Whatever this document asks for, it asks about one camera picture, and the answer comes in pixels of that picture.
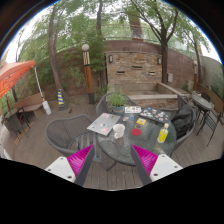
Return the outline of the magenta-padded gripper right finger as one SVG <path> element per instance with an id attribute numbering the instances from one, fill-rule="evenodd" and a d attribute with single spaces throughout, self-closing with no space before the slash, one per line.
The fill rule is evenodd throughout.
<path id="1" fill-rule="evenodd" d="M 131 155 L 143 185 L 150 184 L 182 169 L 166 154 L 156 155 L 140 146 L 131 146 Z"/>

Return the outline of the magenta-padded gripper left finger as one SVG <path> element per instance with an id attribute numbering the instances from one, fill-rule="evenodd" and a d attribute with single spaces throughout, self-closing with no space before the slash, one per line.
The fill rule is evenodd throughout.
<path id="1" fill-rule="evenodd" d="M 63 156 L 57 158 L 46 168 L 46 171 L 82 186 L 85 183 L 94 155 L 94 146 L 90 145 L 68 158 Z"/>

